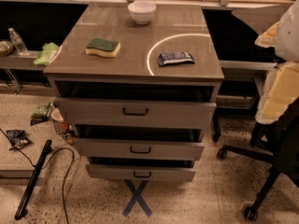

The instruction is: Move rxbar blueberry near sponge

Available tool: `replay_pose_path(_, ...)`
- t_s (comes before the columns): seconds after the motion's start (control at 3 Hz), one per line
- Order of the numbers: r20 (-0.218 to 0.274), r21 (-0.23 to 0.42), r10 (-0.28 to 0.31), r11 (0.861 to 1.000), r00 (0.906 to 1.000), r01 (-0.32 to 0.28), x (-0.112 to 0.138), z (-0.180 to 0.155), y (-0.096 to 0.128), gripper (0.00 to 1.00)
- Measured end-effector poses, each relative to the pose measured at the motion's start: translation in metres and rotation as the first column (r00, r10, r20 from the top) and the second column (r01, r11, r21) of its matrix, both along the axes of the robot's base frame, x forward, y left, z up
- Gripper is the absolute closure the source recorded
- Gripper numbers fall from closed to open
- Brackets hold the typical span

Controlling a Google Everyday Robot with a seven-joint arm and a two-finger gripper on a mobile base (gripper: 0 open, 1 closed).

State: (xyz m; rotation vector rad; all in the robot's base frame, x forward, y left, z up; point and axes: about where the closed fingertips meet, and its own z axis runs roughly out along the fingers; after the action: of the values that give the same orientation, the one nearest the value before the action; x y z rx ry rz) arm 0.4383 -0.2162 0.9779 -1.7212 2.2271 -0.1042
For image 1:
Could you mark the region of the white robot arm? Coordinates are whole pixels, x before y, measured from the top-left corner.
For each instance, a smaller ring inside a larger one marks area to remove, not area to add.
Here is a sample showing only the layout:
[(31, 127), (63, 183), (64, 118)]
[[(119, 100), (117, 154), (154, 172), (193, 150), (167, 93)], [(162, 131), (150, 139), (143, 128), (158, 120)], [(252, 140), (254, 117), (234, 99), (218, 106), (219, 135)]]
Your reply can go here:
[(299, 0), (255, 44), (274, 48), (283, 60), (268, 71), (255, 115), (258, 123), (271, 124), (299, 97)]

